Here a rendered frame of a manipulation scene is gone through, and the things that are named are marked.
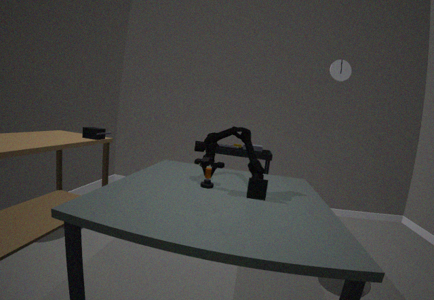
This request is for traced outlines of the orange tapered knob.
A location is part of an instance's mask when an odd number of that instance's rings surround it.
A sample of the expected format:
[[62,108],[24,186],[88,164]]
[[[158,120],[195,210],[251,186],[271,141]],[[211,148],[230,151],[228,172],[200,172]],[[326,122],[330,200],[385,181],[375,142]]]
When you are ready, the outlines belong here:
[[211,178],[211,173],[212,173],[212,169],[211,168],[206,168],[205,169],[205,178],[206,179],[210,179]]

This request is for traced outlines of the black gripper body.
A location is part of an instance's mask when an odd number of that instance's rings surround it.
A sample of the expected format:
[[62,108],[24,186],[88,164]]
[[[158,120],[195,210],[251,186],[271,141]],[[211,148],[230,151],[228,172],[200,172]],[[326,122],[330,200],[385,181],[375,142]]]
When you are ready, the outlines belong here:
[[[213,164],[210,164],[210,165],[213,165],[213,167],[215,167],[215,168],[224,168],[224,163],[222,163],[222,162],[218,162],[218,163],[214,163],[214,157],[215,157],[215,153],[207,153],[206,152],[206,155],[205,155],[206,157],[211,157],[211,158],[213,158]],[[194,164],[200,164],[201,165],[201,161],[202,161],[202,159],[196,159],[195,160],[195,163]]]

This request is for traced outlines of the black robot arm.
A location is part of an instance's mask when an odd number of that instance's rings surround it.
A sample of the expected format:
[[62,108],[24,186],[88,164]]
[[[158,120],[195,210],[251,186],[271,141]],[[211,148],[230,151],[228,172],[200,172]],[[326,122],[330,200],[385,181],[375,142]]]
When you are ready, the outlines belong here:
[[[241,134],[237,132],[242,132]],[[249,171],[252,173],[252,178],[255,179],[264,179],[263,173],[265,172],[265,169],[262,167],[260,162],[256,159],[256,154],[251,142],[251,131],[247,128],[238,128],[233,126],[232,128],[229,128],[227,130],[224,130],[219,133],[209,133],[207,138],[204,140],[204,142],[201,141],[195,141],[195,151],[204,152],[206,149],[207,153],[215,153],[216,146],[218,145],[218,141],[220,139],[226,138],[228,136],[235,135],[237,138],[240,138],[244,143],[245,147],[248,153],[248,157],[250,159],[250,163],[248,164]],[[206,148],[207,147],[207,148]],[[213,164],[213,158],[203,156],[203,159],[201,161],[202,166],[209,166],[210,164]]]

